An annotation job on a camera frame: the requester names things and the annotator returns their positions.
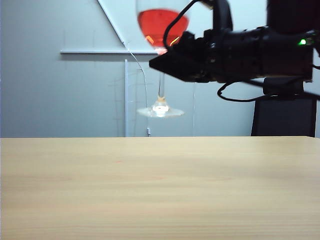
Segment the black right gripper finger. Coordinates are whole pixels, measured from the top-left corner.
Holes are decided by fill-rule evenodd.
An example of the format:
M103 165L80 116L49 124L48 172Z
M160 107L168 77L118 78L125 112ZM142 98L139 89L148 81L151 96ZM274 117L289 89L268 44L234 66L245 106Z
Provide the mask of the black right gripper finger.
M208 82L203 49L170 49L151 59L149 67L184 82Z
M202 51L204 44L201 38L195 38L192 32L184 31L178 43L172 46L172 49L177 52L196 52Z

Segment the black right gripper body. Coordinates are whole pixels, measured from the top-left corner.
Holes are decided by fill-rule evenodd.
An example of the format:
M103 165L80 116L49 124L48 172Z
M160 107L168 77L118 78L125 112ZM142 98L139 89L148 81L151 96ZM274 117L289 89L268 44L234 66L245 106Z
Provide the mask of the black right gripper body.
M263 27L242 31L206 30L202 81L226 83L262 77L262 38Z

